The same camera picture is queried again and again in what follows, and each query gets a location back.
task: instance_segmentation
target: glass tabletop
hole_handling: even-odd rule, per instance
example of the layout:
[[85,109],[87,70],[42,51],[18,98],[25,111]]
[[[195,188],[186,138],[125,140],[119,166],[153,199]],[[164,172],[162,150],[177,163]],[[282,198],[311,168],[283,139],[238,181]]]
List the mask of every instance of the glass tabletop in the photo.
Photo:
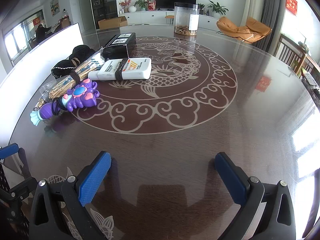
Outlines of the glass tabletop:
[[[169,26],[126,26],[83,40],[97,50],[115,34],[132,32],[134,55],[152,59],[149,80],[98,82],[97,107],[38,126],[29,117],[40,97],[35,93],[10,140],[24,148],[30,174],[61,181],[107,151],[111,169],[86,205],[106,236],[217,239],[240,207],[212,166],[225,152],[248,176],[287,182],[301,238],[320,161],[320,116],[294,72],[251,45],[204,29],[188,37]],[[262,212],[263,206],[247,238]]]

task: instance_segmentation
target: black box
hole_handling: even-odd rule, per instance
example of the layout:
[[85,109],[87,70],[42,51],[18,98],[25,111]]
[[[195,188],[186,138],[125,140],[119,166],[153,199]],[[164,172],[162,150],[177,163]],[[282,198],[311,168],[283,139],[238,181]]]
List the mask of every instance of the black box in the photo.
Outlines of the black box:
[[107,59],[119,59],[133,57],[133,51],[137,46],[135,33],[117,34],[104,46],[102,56]]

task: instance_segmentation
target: tv cabinet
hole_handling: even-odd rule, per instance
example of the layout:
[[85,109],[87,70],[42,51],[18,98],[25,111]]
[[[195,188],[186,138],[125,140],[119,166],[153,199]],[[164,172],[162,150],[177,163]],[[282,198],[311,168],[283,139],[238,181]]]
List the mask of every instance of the tv cabinet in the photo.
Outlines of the tv cabinet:
[[[123,13],[119,14],[119,16],[125,16],[128,21],[128,25],[132,24],[170,24],[170,19],[166,19],[167,15],[174,15],[173,11],[138,11],[133,13]],[[204,28],[213,31],[219,31],[217,27],[217,21],[219,19],[207,16],[200,15],[199,16],[199,28]]]

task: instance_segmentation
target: flower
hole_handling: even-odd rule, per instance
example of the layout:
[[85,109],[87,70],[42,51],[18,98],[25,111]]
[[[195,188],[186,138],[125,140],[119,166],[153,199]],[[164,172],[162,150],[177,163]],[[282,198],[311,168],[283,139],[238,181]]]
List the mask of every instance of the flower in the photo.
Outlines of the flower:
[[132,0],[124,0],[122,2],[119,2],[119,5],[121,5],[122,7],[129,7],[131,2]]

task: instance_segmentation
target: wooden sticks bundle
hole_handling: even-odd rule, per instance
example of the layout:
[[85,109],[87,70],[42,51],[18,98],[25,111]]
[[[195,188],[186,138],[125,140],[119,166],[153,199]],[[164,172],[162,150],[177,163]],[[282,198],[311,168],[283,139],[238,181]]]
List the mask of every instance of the wooden sticks bundle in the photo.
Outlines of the wooden sticks bundle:
[[[91,62],[91,58],[83,62],[79,67],[75,69],[75,72],[79,75],[80,80],[88,78],[88,73],[90,71],[96,70],[97,65]],[[76,81],[71,77],[67,76],[65,79],[60,81],[54,86],[54,88],[49,93],[49,98],[52,100],[56,97],[59,97],[67,92],[68,89],[71,89],[76,85]]]

